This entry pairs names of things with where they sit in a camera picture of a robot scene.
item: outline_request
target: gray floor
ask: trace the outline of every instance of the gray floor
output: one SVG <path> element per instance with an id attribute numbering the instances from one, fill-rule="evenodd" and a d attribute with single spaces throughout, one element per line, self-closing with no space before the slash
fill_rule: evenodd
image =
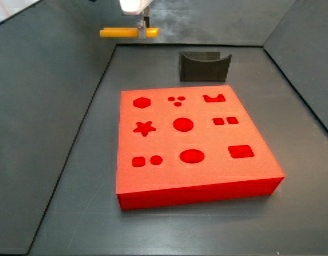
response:
<path id="1" fill-rule="evenodd" d="M 179 51 L 234 54 L 233 85 L 286 171 L 271 197 L 122 212 L 115 196 L 122 90 L 179 82 Z M 120 46 L 32 255 L 328 254 L 328 136 L 261 48 Z"/>

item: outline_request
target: star-shaped hole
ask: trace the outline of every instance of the star-shaped hole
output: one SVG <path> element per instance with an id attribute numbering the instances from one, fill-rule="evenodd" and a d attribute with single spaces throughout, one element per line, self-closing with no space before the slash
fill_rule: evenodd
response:
<path id="1" fill-rule="evenodd" d="M 150 132 L 154 132 L 158 130 L 155 127 L 151 126 L 153 125 L 151 121 L 146 123 L 138 122 L 136 124 L 138 124 L 138 128 L 134 130 L 134 132 L 140 132 L 144 137 L 149 136 Z"/>

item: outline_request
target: red foam block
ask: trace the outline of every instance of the red foam block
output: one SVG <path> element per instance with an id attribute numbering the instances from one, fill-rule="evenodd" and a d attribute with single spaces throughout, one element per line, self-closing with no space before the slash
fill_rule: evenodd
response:
<path id="1" fill-rule="evenodd" d="M 270 195 L 283 179 L 231 86 L 122 93 L 123 210 Z"/>

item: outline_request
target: yellow object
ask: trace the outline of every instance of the yellow object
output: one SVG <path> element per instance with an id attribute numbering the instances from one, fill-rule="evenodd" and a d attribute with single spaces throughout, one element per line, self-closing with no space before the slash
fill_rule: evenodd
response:
<path id="1" fill-rule="evenodd" d="M 159 36 L 159 28 L 147 28 L 147 37 Z M 100 37 L 139 37 L 138 28 L 104 28 L 100 30 Z"/>

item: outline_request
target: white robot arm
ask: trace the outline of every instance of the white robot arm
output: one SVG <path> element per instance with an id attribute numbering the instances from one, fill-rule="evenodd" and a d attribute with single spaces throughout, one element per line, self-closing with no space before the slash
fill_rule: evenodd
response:
<path id="1" fill-rule="evenodd" d="M 118 38 L 155 38 L 159 36 L 159 28 L 150 26 L 150 4 L 154 0 L 119 0 L 124 15 L 142 16 L 138 27 L 134 28 L 104 28 L 100 30 L 102 37 Z"/>
<path id="2" fill-rule="evenodd" d="M 126 15 L 140 15 L 154 0 L 119 0 Z"/>

